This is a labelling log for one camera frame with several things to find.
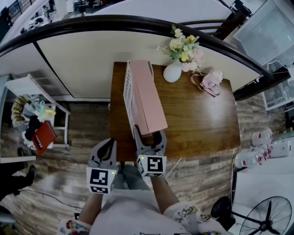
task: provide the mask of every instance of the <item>electric fan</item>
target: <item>electric fan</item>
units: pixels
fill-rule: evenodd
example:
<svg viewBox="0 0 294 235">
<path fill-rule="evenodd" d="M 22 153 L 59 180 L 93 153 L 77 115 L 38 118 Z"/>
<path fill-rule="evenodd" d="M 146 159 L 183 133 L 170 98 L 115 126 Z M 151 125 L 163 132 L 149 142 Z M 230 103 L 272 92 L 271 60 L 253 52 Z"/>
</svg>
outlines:
<svg viewBox="0 0 294 235">
<path fill-rule="evenodd" d="M 233 214 L 244 218 L 245 220 L 242 224 L 240 235 L 254 235 L 257 233 L 259 235 L 283 235 L 292 216 L 290 202 L 288 199 L 281 196 L 265 199 L 255 206 L 247 216 L 229 210 L 229 206 L 230 200 L 228 197 L 220 198 L 212 207 L 211 216 L 221 218 L 224 215 L 227 217 L 228 214 Z"/>
</svg>

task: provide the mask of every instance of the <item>flower bouquet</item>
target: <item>flower bouquet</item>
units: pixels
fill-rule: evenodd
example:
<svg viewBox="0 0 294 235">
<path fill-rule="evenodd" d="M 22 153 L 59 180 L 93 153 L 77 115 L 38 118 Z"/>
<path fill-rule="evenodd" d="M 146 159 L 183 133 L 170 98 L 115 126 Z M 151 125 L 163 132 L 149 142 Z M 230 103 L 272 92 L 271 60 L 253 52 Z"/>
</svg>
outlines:
<svg viewBox="0 0 294 235">
<path fill-rule="evenodd" d="M 172 26 L 171 34 L 174 36 L 169 46 L 160 47 L 157 50 L 172 57 L 175 62 L 164 71 L 164 78 L 169 82 L 175 82 L 181 76 L 181 71 L 199 72 L 203 65 L 203 51 L 199 48 L 199 37 L 190 35 L 186 37 L 179 28 Z"/>
</svg>

